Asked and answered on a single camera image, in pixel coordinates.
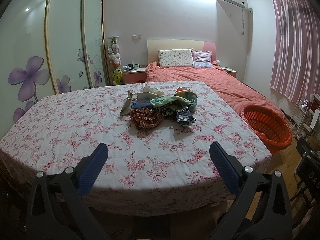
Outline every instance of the pile of items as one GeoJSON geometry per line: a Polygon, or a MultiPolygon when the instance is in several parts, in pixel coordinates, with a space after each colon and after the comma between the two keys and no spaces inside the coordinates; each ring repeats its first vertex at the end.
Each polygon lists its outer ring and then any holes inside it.
{"type": "Polygon", "coordinates": [[[196,119],[192,116],[197,104],[197,95],[190,89],[178,88],[173,96],[150,87],[142,93],[131,93],[120,112],[129,114],[137,129],[150,129],[162,122],[162,116],[175,118],[182,126],[191,126],[196,119]]]}

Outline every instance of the laundry basket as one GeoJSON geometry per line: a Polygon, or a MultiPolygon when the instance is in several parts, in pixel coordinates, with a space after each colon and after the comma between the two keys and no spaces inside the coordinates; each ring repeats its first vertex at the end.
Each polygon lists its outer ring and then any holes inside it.
{"type": "Polygon", "coordinates": [[[258,105],[247,105],[242,119],[252,128],[271,154],[286,149],[292,141],[287,122],[275,111],[258,105]]]}

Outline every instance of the frosted glass panel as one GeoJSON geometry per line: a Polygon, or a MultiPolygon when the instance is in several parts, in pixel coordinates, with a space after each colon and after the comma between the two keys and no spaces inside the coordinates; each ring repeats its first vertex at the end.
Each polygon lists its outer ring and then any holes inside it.
{"type": "Polygon", "coordinates": [[[94,87],[106,85],[104,75],[101,0],[85,0],[84,28],[89,68],[94,87]]]}
{"type": "Polygon", "coordinates": [[[0,138],[38,100],[55,94],[45,52],[45,5],[12,0],[0,19],[0,138]]]}
{"type": "Polygon", "coordinates": [[[89,88],[81,39],[81,0],[50,0],[48,40],[59,92],[89,88]]]}

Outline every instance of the floral tablecloth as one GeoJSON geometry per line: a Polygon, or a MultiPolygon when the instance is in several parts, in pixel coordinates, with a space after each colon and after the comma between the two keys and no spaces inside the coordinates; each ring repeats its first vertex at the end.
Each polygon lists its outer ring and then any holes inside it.
{"type": "Polygon", "coordinates": [[[241,117],[203,82],[158,82],[80,90],[43,98],[0,141],[0,157],[13,178],[32,183],[76,166],[100,142],[109,157],[89,195],[88,206],[138,216],[162,215],[233,199],[209,156],[218,141],[242,165],[263,171],[271,158],[241,117]],[[198,95],[191,127],[163,119],[137,130],[120,110],[128,90],[145,86],[173,95],[178,87],[198,95]]]}

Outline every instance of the pink striped curtain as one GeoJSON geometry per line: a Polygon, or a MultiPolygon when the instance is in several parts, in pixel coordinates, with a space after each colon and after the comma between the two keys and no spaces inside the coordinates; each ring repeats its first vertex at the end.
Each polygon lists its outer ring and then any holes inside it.
{"type": "Polygon", "coordinates": [[[307,0],[273,0],[276,53],[270,87],[296,104],[320,92],[320,20],[307,0]]]}

